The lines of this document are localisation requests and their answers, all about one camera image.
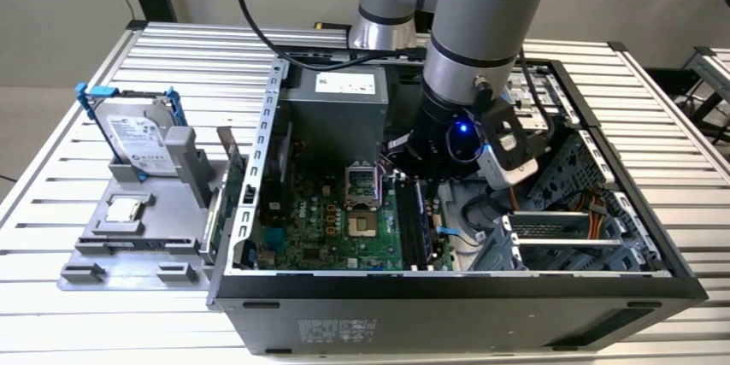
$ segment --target motherboard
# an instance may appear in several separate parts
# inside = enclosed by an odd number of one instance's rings
[[[402,252],[397,179],[383,177],[377,168],[357,167],[342,176],[295,176],[287,224],[263,229],[261,269],[409,269]],[[365,197],[379,198],[381,205],[354,203],[353,198]],[[434,227],[429,226],[429,230],[436,233]],[[436,241],[440,249],[450,249],[448,238]],[[432,263],[434,269],[452,269],[449,252],[433,258]]]

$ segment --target power supply label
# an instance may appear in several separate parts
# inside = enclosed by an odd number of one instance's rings
[[[315,92],[375,94],[375,74],[321,73],[318,74]]]

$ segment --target aluminum workbench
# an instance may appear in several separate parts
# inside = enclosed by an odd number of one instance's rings
[[[282,44],[345,45],[339,31],[271,30],[269,35]],[[525,50],[528,57],[564,62],[710,301],[596,354],[279,360],[730,363],[730,167],[629,52],[604,43],[545,40],[528,41]],[[242,151],[250,150],[271,58],[250,30],[151,23],[123,34],[91,85],[138,91],[175,86],[199,146],[215,158],[225,155],[215,126],[231,126]],[[226,315],[209,311],[206,292],[57,288],[106,189],[110,157],[99,130],[75,104],[0,206],[0,352],[11,352],[0,354],[0,363],[247,360]]]

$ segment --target white label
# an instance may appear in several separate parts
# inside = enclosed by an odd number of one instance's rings
[[[500,139],[500,143],[502,144],[502,148],[510,151],[517,146],[517,140],[514,139],[514,135],[508,134],[504,138]]]
[[[146,117],[122,115],[110,115],[107,121],[131,164],[150,174],[175,174],[175,164],[155,122]]]
[[[395,140],[391,140],[389,143],[389,148],[395,149],[401,144],[406,144],[409,142],[409,138],[412,137],[412,134],[406,134],[405,136],[401,136]]]
[[[375,74],[321,73],[315,92],[375,94]]]

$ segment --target blue drive bracket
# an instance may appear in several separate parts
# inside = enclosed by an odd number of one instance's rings
[[[183,104],[181,103],[181,93],[175,91],[173,87],[165,92],[165,97],[170,99],[173,104],[173,116],[175,117],[175,123],[179,126],[187,127],[187,119],[185,118]]]
[[[119,153],[114,149],[113,142],[110,141],[109,136],[106,135],[105,128],[102,127],[102,123],[99,123],[99,118],[97,117],[97,113],[94,112],[94,107],[90,103],[90,96],[93,97],[113,97],[117,93],[119,93],[119,89],[106,86],[94,86],[91,87],[90,93],[87,94],[87,89],[90,88],[90,85],[87,85],[85,82],[81,82],[75,87],[77,92],[77,101],[82,105],[83,110],[87,113],[87,116],[90,117],[90,120],[94,120],[97,123],[97,127],[99,127],[99,131],[102,132],[102,135],[105,136],[105,141],[107,145],[110,146],[110,149],[113,149],[114,154],[114,162],[118,164],[122,164],[122,157],[119,156]],[[147,176],[145,177],[139,175],[139,180],[145,181],[147,180]]]

